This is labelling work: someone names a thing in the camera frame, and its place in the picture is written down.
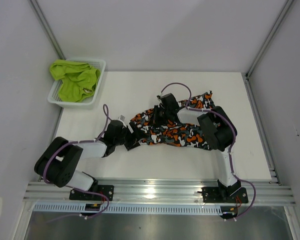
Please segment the orange camouflage shorts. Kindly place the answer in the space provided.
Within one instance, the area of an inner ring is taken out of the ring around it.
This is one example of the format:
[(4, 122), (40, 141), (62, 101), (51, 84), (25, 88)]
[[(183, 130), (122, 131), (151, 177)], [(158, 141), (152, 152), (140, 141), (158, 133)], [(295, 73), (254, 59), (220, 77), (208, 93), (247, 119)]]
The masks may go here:
[[(179, 105), (185, 108), (187, 102), (189, 107), (195, 109), (211, 109), (215, 107), (212, 100), (212, 91), (201, 95), (192, 96), (189, 100), (178, 101)], [(202, 150), (211, 150), (204, 138), (199, 124), (182, 123), (180, 120), (165, 120), (161, 118), (160, 126), (154, 127), (149, 123), (153, 108), (135, 115), (130, 124), (134, 130), (136, 142), (140, 145), (166, 144), (174, 147), (191, 147)]]

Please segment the green shorts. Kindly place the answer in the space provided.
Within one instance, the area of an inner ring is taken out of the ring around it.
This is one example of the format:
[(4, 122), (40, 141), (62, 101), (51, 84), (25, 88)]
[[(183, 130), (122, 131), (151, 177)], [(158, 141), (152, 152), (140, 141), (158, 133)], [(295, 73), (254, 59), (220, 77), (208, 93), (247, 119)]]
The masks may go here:
[(56, 60), (50, 66), (55, 81), (62, 84), (58, 96), (63, 102), (80, 103), (94, 95), (101, 71), (85, 62)]

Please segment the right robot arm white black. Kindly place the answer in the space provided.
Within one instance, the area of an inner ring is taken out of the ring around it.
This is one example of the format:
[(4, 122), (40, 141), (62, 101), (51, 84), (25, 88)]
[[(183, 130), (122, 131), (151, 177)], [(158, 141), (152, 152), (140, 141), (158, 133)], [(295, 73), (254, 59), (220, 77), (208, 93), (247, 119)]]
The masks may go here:
[(236, 196), (241, 183), (234, 176), (231, 150), (235, 143), (237, 131), (220, 106), (212, 109), (196, 109), (179, 106), (173, 94), (158, 95), (162, 110), (155, 111), (156, 123), (172, 120), (180, 124), (194, 124), (202, 131), (203, 137), (212, 150), (218, 151), (218, 196), (222, 201), (229, 202)]

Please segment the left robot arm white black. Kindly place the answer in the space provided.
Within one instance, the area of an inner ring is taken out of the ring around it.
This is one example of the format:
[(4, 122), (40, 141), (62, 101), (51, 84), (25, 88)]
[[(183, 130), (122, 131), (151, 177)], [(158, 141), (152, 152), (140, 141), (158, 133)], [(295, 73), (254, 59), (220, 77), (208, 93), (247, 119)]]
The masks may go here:
[(81, 190), (87, 200), (98, 195), (96, 180), (77, 170), (80, 160), (105, 158), (112, 154), (117, 146), (124, 145), (127, 150), (139, 146), (142, 133), (130, 122), (124, 125), (122, 120), (111, 120), (100, 136), (92, 140), (68, 141), (63, 137), (55, 138), (37, 160), (34, 171), (44, 182), (57, 187), (72, 187)]

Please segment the white plastic basket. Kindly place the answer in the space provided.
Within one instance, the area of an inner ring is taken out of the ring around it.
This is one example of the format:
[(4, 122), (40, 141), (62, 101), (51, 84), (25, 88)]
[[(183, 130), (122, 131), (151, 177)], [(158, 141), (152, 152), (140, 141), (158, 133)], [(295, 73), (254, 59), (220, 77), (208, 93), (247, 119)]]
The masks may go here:
[(102, 82), (102, 77), (103, 77), (103, 74), (105, 71), (106, 62), (101, 59), (93, 59), (93, 58), (91, 59), (91, 58), (84, 58), (84, 57), (69, 58), (67, 60), (72, 61), (72, 62), (88, 63), (101, 71), (101, 76), (98, 80), (96, 91), (92, 97), (88, 97), (88, 98), (84, 99), (82, 102), (77, 103), (77, 102), (61, 101), (58, 96), (58, 91), (59, 91), (59, 88), (60, 88), (62, 82), (54, 80), (52, 88), (48, 94), (47, 100), (49, 103), (56, 104), (62, 108), (91, 109), (93, 107), (94, 103), (96, 102), (98, 91), (100, 89), (101, 82)]

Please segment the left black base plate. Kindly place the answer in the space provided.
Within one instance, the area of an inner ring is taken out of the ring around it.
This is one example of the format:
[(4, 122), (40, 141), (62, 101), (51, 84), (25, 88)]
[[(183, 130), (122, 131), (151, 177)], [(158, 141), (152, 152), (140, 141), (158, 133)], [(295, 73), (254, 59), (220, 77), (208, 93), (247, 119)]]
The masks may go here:
[[(95, 192), (98, 194), (102, 194), (106, 196), (109, 201), (113, 200), (114, 195), (114, 186), (113, 185), (103, 185), (103, 184), (95, 184), (92, 185), (88, 190), (88, 192)], [(103, 196), (90, 194), (90, 193), (84, 193), (78, 190), (71, 190), (69, 199), (73, 201), (106, 201), (106, 199)]]

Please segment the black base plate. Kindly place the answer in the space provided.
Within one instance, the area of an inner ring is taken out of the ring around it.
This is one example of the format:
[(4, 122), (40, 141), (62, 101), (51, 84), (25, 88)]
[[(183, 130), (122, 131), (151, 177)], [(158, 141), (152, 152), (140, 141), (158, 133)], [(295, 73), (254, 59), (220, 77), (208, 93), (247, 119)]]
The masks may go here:
[(239, 203), (247, 204), (249, 202), (246, 188), (240, 187), (234, 193), (222, 192), (218, 187), (202, 187), (197, 191), (203, 197), (204, 203), (219, 203), (219, 204), (234, 204), (239, 200)]
[[(113, 185), (103, 185), (103, 184), (95, 184), (92, 185), (88, 190), (88, 192), (95, 192), (98, 194), (102, 194), (106, 196), (109, 201), (113, 200), (114, 195), (114, 186)], [(103, 196), (90, 194), (90, 193), (84, 193), (78, 190), (71, 190), (69, 199), (73, 201), (106, 201), (106, 199)]]

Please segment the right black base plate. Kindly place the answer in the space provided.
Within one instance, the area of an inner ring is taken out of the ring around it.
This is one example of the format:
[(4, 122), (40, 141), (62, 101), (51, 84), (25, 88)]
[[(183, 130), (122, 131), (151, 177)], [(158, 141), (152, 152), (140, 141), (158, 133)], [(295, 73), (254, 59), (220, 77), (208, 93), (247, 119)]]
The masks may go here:
[(222, 192), (218, 187), (202, 187), (197, 191), (203, 197), (204, 203), (219, 203), (219, 204), (234, 204), (239, 200), (239, 203), (247, 204), (249, 202), (246, 188), (240, 187), (234, 193)]

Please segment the right aluminium frame post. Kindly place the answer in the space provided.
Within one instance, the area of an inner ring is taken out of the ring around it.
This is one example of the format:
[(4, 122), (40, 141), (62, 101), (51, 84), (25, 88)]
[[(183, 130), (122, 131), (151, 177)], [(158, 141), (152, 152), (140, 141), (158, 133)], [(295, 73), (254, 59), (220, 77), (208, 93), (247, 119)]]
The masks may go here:
[(264, 41), (262, 42), (261, 47), (257, 51), (257, 54), (255, 55), (250, 67), (248, 68), (247, 72), (245, 73), (245, 78), (249, 80), (261, 62), (262, 58), (266, 54), (268, 48), (270, 47), (271, 43), (273, 42), (274, 38), (278, 34), (281, 26), (283, 25), (285, 19), (289, 15), (290, 11), (292, 10), (294, 4), (296, 3), (296, 0), (287, 0), (284, 2), (283, 7), (281, 8), (279, 14), (277, 15), (274, 23), (272, 24), (268, 34), (266, 35)]

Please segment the aluminium frame post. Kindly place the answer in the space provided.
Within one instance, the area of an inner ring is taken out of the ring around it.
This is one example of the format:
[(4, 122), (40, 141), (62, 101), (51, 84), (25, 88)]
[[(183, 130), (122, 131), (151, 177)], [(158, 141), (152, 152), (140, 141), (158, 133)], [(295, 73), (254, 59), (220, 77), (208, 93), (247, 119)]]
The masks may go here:
[(63, 53), (63, 50), (39, 4), (38, 0), (28, 0), (29, 5), (31, 6), (36, 18), (38, 19), (39, 24), (41, 25), (43, 31), (45, 32), (45, 35), (47, 39), (49, 40), (53, 50), (57, 54), (59, 59), (65, 60), (66, 57)]
[(270, 47), (271, 43), (273, 42), (274, 38), (278, 34), (281, 26), (283, 25), (285, 19), (289, 15), (290, 11), (292, 10), (294, 4), (296, 3), (296, 0), (287, 0), (284, 2), (283, 7), (281, 8), (279, 14), (277, 15), (274, 23), (272, 24), (268, 34), (266, 35), (264, 41), (262, 42), (261, 47), (257, 51), (257, 54), (255, 55), (250, 67), (248, 68), (247, 72), (245, 73), (245, 78), (249, 80), (261, 62), (262, 58), (266, 54), (268, 48)]

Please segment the aluminium mounting rail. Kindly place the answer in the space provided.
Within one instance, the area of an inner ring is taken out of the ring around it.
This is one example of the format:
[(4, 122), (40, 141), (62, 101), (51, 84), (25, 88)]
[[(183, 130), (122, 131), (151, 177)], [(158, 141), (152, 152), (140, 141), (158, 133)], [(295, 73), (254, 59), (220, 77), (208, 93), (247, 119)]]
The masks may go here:
[[(203, 187), (215, 187), (214, 181), (199, 180), (159, 180), (159, 179), (100, 179), (101, 185), (114, 186), (114, 203), (157, 204), (157, 205), (194, 205), (201, 203), (199, 193)], [(256, 206), (294, 206), (292, 189), (278, 183), (255, 183)], [(69, 202), (70, 189), (59, 188), (43, 181), (28, 184), (23, 200), (26, 202)]]

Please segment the left aluminium frame post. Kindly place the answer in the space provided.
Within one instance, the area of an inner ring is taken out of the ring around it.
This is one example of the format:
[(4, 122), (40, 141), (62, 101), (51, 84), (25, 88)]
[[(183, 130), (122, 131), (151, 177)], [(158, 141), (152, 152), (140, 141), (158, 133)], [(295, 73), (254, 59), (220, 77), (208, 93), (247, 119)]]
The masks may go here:
[(47, 39), (49, 40), (53, 50), (57, 54), (59, 59), (65, 60), (66, 57), (63, 53), (63, 50), (39, 4), (38, 0), (28, 0), (29, 5), (31, 6), (36, 18), (38, 19), (39, 24), (41, 25), (43, 31), (45, 32), (45, 35)]

